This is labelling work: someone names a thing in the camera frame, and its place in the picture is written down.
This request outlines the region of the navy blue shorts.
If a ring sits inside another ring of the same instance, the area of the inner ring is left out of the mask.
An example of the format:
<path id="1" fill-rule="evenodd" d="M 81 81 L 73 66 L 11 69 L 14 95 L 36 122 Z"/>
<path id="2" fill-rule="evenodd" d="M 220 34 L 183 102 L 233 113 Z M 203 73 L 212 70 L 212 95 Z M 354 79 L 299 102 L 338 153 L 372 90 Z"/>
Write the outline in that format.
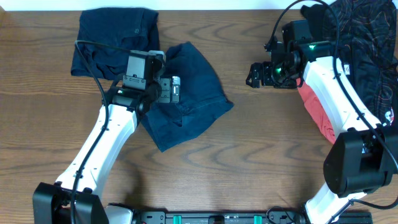
<path id="1" fill-rule="evenodd" d="M 153 104 L 141 120 L 161 152 L 199 137 L 234 106 L 213 67 L 192 43 L 171 47 L 166 56 L 164 76 L 180 77 L 180 101 Z"/>

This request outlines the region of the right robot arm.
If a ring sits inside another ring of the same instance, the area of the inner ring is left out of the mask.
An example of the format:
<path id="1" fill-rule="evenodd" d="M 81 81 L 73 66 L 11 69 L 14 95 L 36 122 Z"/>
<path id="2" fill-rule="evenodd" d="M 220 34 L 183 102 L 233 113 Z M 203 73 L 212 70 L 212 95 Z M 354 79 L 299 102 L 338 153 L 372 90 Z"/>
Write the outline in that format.
<path id="1" fill-rule="evenodd" d="M 313 39 L 308 22 L 292 21 L 265 46 L 268 62 L 251 65 L 246 84 L 296 89 L 308 86 L 335 135 L 323 164 L 325 183 L 301 212 L 280 209 L 270 223 L 371 223 L 368 213 L 348 214 L 355 203 L 391 183 L 397 174 L 397 130 L 383 126 L 366 108 L 335 55 L 337 45 Z"/>

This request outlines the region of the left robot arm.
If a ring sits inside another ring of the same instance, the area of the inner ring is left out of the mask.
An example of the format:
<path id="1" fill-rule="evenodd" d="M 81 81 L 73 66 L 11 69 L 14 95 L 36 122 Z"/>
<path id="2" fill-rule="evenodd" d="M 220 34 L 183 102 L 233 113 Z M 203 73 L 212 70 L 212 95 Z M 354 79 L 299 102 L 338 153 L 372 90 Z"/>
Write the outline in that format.
<path id="1" fill-rule="evenodd" d="M 109 173 L 140 119 L 153 103 L 177 103 L 180 78 L 164 78 L 162 51 L 132 50 L 126 72 L 108 91 L 90 135 L 53 184 L 41 182 L 32 196 L 35 223 L 135 223 L 134 211 L 117 203 L 103 206 Z"/>

